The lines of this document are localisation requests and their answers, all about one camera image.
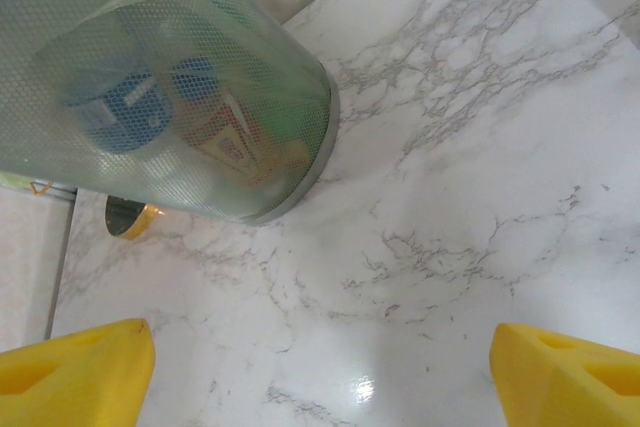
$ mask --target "white marble tile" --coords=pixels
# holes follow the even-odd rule
[[[0,188],[0,352],[44,340],[72,208]]]
[[[254,229],[74,216],[54,332],[147,317],[141,426],[504,425],[500,322],[640,351],[636,0],[318,0],[318,185]]]

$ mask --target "blue lid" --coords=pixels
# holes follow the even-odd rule
[[[172,118],[171,105],[149,72],[130,74],[99,97],[67,107],[99,147],[116,154],[148,144]]]
[[[174,73],[171,78],[178,94],[188,102],[204,100],[218,90],[218,79],[213,72],[213,64],[206,57],[194,57],[180,62],[174,69],[184,74]]]

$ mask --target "mesh trash can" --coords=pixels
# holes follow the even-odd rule
[[[246,223],[291,208],[335,141],[322,65],[252,0],[103,2],[0,0],[0,169]]]

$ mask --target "yellow object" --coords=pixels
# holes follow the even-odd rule
[[[144,204],[142,212],[140,212],[140,215],[135,220],[133,225],[122,234],[114,235],[114,237],[119,237],[121,239],[127,240],[137,239],[142,234],[144,234],[149,227],[151,227],[151,223],[158,215],[162,215],[160,207],[157,207],[153,204]]]
[[[0,354],[1,427],[134,427],[155,363],[145,320]]]
[[[640,426],[640,356],[501,324],[491,372],[511,427]]]
[[[49,181],[47,182],[47,185],[45,185],[42,189],[38,190],[38,184],[34,182],[29,182],[29,187],[31,187],[31,192],[33,192],[33,195],[44,195],[48,192],[48,190],[53,186],[53,181]]]

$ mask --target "trash can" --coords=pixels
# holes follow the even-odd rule
[[[0,0],[0,41],[2,170],[259,224],[335,141],[335,84],[252,0]]]

